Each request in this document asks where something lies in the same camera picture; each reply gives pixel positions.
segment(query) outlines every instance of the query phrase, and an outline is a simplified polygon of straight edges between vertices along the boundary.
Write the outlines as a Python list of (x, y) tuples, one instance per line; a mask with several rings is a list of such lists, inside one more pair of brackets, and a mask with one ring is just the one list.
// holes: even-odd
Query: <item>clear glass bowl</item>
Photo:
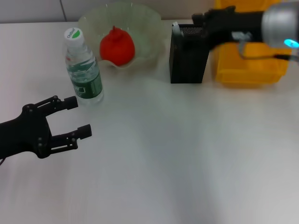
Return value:
[[(100, 57), (100, 41), (113, 26), (127, 31), (135, 45), (135, 57), (123, 66)], [(128, 68), (132, 64), (155, 58), (165, 38), (159, 13), (145, 5), (128, 2), (115, 2), (95, 8), (79, 19), (78, 27), (97, 59), (117, 68)]]

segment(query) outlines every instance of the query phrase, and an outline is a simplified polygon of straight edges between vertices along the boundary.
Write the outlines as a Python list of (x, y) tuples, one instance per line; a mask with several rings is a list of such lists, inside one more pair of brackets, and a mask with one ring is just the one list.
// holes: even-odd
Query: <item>yellow bin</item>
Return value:
[[(237, 12), (266, 10), (279, 0), (216, 0), (216, 8), (236, 6)], [(267, 56), (291, 54), (291, 49), (272, 49), (263, 43), (249, 43), (245, 56)], [(213, 51), (213, 73), (215, 80), (225, 84), (272, 84), (285, 75), (288, 62), (278, 59), (243, 60), (239, 56), (237, 43), (226, 43)]]

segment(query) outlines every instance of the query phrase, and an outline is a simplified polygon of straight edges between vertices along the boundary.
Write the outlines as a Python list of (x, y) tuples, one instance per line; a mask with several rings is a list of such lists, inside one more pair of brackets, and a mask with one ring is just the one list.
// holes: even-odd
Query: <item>plastic bottle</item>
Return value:
[(70, 28), (64, 33), (66, 68), (75, 93), (85, 105), (95, 104), (104, 96), (97, 60), (84, 42), (82, 30)]

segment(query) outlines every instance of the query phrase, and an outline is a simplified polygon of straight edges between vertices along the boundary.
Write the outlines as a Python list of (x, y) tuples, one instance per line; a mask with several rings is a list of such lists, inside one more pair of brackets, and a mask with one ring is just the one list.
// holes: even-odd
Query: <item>red fruit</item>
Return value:
[(135, 55), (131, 36), (126, 31), (113, 26), (100, 43), (100, 55), (103, 60), (111, 61), (117, 66), (128, 63)]

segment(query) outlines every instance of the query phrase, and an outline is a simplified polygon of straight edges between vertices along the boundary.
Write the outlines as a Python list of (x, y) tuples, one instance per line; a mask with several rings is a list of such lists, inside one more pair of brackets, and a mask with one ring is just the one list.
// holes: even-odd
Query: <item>black box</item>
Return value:
[(171, 34), (169, 57), (171, 83), (201, 83), (209, 47), (202, 38), (202, 27), (180, 24), (184, 36)]

